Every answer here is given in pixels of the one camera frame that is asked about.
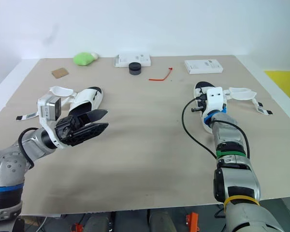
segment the yellow band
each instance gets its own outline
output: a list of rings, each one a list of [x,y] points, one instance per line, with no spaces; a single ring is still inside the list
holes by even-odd
[[[249,201],[252,201],[252,202],[254,202],[254,203],[256,203],[257,205],[260,206],[259,202],[256,199],[252,198],[252,197],[248,197],[248,196],[244,196],[244,195],[235,195],[235,196],[229,197],[228,199],[226,199],[224,201],[224,203],[223,203],[224,212],[226,212],[227,203],[229,203],[232,200],[238,200],[238,199],[249,200]]]

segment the white wall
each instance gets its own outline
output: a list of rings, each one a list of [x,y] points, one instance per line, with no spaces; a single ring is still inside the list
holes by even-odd
[[[288,70],[290,0],[0,0],[0,78],[17,58],[121,50],[250,54]]]

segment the blue ring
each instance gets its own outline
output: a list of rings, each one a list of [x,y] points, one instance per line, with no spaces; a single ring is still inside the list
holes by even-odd
[[[206,118],[204,118],[204,124],[206,124],[205,122],[207,121],[207,119],[211,118],[213,115],[215,115],[217,113],[226,113],[226,112],[227,112],[227,108],[225,107],[225,108],[222,109],[222,111],[217,111],[217,112],[211,113]]]
[[[0,192],[8,192],[8,191],[13,191],[17,189],[23,188],[24,183],[21,183],[19,185],[14,185],[14,186],[8,186],[8,187],[0,187]]]

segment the small cork square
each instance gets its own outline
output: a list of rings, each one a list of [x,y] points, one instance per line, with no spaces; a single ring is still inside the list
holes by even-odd
[[[57,69],[57,70],[54,70],[52,71],[52,74],[55,78],[61,78],[65,75],[68,75],[68,71],[65,69],[65,68],[61,68],[61,69]]]

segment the yellow panel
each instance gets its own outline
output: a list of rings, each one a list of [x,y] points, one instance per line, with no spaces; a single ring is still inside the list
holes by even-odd
[[[290,71],[265,71],[265,73],[290,97]]]

